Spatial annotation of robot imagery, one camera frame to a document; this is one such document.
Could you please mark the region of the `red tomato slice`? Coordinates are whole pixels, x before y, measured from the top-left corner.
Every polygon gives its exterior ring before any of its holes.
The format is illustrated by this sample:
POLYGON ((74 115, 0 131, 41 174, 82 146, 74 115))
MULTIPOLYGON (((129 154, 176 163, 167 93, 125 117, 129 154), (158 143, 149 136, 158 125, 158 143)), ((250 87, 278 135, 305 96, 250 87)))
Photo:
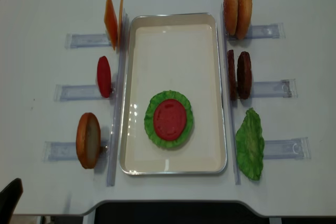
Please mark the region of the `red tomato slice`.
POLYGON ((164 100, 154 111, 153 125, 159 138, 168 142, 176 140, 186 126, 185 107, 178 100, 164 100))
POLYGON ((112 82, 110 65, 106 56, 98 60, 97 83, 102 97, 109 98, 112 92, 112 82))

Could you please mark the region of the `green lettuce leaf on tray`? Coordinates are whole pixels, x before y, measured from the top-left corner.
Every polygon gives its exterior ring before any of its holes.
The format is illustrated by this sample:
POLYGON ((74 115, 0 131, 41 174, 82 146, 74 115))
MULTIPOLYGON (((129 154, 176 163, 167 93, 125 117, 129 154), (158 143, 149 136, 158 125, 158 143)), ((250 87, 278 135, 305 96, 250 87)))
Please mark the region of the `green lettuce leaf on tray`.
POLYGON ((188 140, 191 134, 191 131, 193 129, 193 123, 194 118, 190 101, 187 99, 185 95, 172 90, 162 91, 153 96, 150 100, 150 103, 148 105, 144 117, 144 129, 146 134, 148 135, 148 138, 158 147, 165 149, 178 148, 182 146, 188 140), (184 128, 184 131, 176 140, 171 142, 159 138, 155 133, 153 125, 153 116, 155 109, 161 102, 167 99, 178 100, 186 109, 186 126, 184 128))

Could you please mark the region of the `left brown meat patty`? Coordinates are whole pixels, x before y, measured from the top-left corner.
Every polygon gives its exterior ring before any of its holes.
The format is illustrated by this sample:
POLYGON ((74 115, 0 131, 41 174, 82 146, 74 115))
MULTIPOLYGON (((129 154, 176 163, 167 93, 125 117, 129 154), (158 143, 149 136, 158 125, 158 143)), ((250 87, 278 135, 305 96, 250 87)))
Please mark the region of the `left brown meat patty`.
POLYGON ((236 91, 236 76, 235 76, 234 51, 233 50, 229 50, 227 52, 227 63, 228 63, 230 99, 232 101, 235 101, 237 99, 237 91, 236 91))

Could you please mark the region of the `brown meat patty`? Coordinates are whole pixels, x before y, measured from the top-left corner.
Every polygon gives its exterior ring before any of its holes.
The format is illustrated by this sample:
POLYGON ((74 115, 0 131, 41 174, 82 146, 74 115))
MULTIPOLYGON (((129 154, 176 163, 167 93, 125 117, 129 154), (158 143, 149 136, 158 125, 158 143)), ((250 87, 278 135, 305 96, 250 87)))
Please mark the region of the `brown meat patty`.
POLYGON ((230 99, 232 101, 235 101, 237 99, 237 91, 236 91, 236 76, 235 76, 234 51, 233 50, 229 50, 227 52, 227 63, 228 63, 230 99))
POLYGON ((251 60, 248 52, 241 52, 237 64, 237 91, 241 99, 248 99, 252 86, 251 60))

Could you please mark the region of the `right brown meat patty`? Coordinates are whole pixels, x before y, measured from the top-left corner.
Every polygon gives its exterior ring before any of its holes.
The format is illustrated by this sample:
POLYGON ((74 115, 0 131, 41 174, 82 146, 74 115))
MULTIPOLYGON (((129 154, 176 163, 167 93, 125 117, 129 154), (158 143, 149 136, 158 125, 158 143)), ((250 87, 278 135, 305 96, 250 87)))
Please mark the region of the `right brown meat patty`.
POLYGON ((241 99, 248 99, 252 86, 251 60, 248 52, 241 52, 237 64, 237 91, 241 99))

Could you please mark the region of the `green lettuce leaf in rack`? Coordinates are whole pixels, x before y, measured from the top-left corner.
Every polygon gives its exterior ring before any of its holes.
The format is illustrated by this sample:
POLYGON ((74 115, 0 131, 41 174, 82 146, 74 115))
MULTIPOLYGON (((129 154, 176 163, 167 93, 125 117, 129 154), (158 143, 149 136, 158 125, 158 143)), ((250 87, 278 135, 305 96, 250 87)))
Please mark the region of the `green lettuce leaf in rack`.
POLYGON ((263 171, 265 140, 259 114, 249 108, 236 136, 237 164, 249 179, 258 181, 263 171))

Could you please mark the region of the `left orange cheese slice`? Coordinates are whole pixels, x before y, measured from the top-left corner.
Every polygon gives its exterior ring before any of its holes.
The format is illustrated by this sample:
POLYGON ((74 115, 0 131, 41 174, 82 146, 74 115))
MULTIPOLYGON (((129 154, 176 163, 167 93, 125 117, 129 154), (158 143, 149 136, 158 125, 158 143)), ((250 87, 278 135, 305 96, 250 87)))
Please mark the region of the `left orange cheese slice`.
POLYGON ((110 37, 112 48, 116 50, 118 43, 118 22, 112 0, 106 0, 104 24, 110 37))

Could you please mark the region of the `orange cheese slice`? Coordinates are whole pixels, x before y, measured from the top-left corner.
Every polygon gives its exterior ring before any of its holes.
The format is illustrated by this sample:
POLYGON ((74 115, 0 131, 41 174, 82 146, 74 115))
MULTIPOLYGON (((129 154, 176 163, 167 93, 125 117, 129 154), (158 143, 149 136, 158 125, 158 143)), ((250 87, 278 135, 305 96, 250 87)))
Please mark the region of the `orange cheese slice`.
POLYGON ((119 24, 118 24, 118 47, 117 47, 118 51, 120 51, 120 48, 121 48, 122 19, 123 19, 123 0, 120 0, 119 24))
POLYGON ((112 0, 106 0, 104 24, 110 37, 112 48, 116 50, 118 43, 118 22, 112 0))

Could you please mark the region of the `right orange cheese slice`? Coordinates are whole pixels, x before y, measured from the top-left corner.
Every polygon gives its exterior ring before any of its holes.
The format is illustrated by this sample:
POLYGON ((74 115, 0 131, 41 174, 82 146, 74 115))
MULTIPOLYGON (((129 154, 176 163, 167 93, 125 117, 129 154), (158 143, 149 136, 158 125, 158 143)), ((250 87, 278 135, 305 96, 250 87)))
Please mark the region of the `right orange cheese slice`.
POLYGON ((120 0, 119 24, 118 24, 118 47, 117 47, 118 51, 120 51, 120 48, 121 48, 122 19, 123 19, 123 0, 120 0))

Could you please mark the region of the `white rectangular metal tray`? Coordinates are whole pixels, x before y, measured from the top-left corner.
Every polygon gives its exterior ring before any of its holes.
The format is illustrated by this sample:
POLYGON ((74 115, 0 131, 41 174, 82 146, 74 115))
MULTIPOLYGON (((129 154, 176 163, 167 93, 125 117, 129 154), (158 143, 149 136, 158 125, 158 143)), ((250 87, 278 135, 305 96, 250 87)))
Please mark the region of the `white rectangular metal tray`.
POLYGON ((208 13, 136 17, 130 25, 120 126, 120 166, 128 175, 216 174, 227 163, 215 18, 208 13), (193 129, 178 148, 155 145, 144 129, 162 91, 187 97, 193 129))

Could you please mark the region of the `left golden bun half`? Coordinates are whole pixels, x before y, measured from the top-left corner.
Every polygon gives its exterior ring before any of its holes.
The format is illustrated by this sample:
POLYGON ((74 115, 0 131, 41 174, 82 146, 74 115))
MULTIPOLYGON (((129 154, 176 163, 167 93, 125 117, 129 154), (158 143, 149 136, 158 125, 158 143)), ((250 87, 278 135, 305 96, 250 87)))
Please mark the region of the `left golden bun half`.
POLYGON ((224 0, 224 22, 226 31, 233 36, 236 32, 238 18, 238 0, 224 0))

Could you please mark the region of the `golden bun half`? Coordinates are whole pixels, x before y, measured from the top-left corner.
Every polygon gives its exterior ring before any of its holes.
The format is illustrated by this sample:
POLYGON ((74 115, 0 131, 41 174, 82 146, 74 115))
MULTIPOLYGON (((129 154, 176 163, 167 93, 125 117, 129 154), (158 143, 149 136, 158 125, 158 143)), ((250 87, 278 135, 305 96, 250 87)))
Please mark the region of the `golden bun half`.
POLYGON ((238 39, 244 39, 248 32, 252 7, 252 0, 238 0, 238 18, 235 34, 238 39))
POLYGON ((236 32, 238 18, 238 0, 224 0, 224 22, 226 31, 233 36, 236 32))

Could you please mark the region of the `left clear acrylic rack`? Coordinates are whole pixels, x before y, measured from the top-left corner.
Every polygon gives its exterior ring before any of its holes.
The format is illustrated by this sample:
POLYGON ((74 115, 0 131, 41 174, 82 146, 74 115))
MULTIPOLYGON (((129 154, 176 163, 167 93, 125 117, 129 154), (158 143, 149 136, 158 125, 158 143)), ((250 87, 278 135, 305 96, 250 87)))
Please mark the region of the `left clear acrylic rack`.
MULTIPOLYGON (((98 167, 103 165, 103 160, 107 164, 107 186, 115 185, 115 174, 117 170, 117 152, 119 128, 122 115, 122 92, 124 84, 124 73, 126 66, 126 56, 128 47, 129 17, 123 10, 121 23, 121 48, 119 50, 118 73, 115 75, 115 82, 112 83, 112 93, 109 100, 112 101, 113 120, 109 137, 104 137, 101 143, 98 167)), ((65 40, 66 49, 107 47, 110 45, 107 34, 67 34, 65 40)), ((89 101, 103 100, 98 85, 56 85, 54 100, 56 102, 65 101, 89 101)), ((44 161, 77 161, 76 144, 74 142, 45 142, 44 161)))

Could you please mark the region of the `right golden bun half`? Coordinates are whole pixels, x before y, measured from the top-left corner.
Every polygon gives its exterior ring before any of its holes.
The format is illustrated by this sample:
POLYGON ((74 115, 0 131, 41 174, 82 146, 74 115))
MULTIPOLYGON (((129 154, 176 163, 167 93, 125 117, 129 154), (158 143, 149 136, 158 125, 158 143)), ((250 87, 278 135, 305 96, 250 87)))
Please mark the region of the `right golden bun half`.
POLYGON ((238 0, 238 18, 235 34, 238 39, 244 39, 248 32, 252 7, 252 0, 238 0))

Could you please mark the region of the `black object at table corner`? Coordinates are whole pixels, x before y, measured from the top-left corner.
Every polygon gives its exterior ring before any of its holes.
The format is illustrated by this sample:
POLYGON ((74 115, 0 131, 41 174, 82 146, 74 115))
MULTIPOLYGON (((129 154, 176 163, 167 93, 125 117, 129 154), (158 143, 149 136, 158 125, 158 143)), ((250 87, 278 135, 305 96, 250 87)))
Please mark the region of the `black object at table corner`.
POLYGON ((10 223, 15 207, 22 194, 23 185, 20 178, 14 179, 1 191, 1 224, 10 223))

